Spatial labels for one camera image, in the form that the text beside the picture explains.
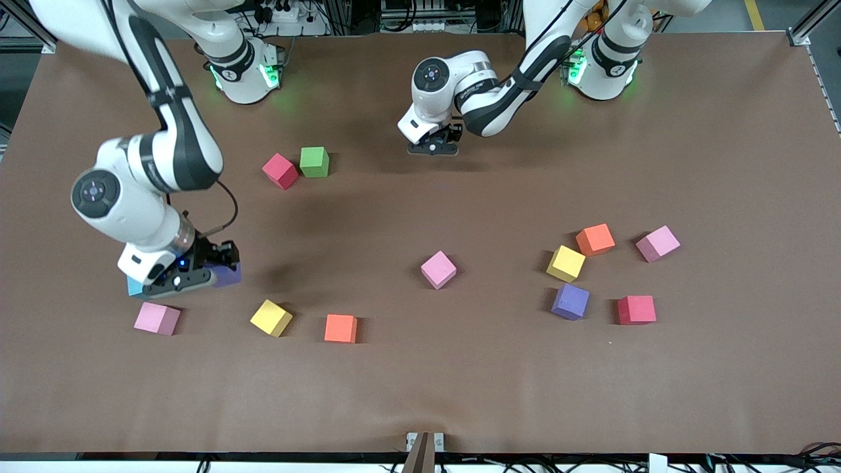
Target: power strip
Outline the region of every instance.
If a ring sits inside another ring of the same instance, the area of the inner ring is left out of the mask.
[[[278,23],[298,23],[301,10],[298,7],[291,7],[288,12],[273,10],[272,21]]]

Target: pink cube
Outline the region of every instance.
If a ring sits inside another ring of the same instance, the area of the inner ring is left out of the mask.
[[[667,226],[661,226],[637,242],[637,248],[649,263],[657,261],[679,246],[678,239]]]
[[[263,166],[263,172],[283,190],[289,189],[298,178],[295,165],[277,153]]]
[[[140,308],[140,314],[135,321],[135,328],[147,332],[160,333],[161,335],[172,335],[175,330],[175,323],[181,311],[167,306],[159,306],[151,302],[144,302]]]
[[[456,265],[452,264],[444,252],[437,252],[420,266],[420,271],[432,287],[439,290],[456,275]]]
[[[656,321],[652,296],[629,295],[619,300],[619,325],[645,325]]]

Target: green cube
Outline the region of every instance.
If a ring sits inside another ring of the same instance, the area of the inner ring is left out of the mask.
[[[301,172],[306,178],[326,178],[330,171],[330,156],[322,146],[301,148]]]

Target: orange cube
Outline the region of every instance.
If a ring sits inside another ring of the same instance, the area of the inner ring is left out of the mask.
[[[575,241],[579,244],[581,254],[585,256],[604,254],[616,246],[606,223],[585,228],[575,237]]]
[[[356,343],[357,318],[354,316],[340,316],[327,314],[327,328],[324,332],[326,342]]]
[[[601,28],[601,14],[590,13],[587,15],[587,30],[596,31],[599,28]]]

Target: red cube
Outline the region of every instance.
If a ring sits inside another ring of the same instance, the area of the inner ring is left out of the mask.
[[[289,189],[298,178],[298,169],[295,169],[295,165],[277,153],[274,153],[272,159],[263,166],[263,172],[283,190]]]
[[[619,325],[645,325],[656,321],[652,296],[629,295],[619,300]]]

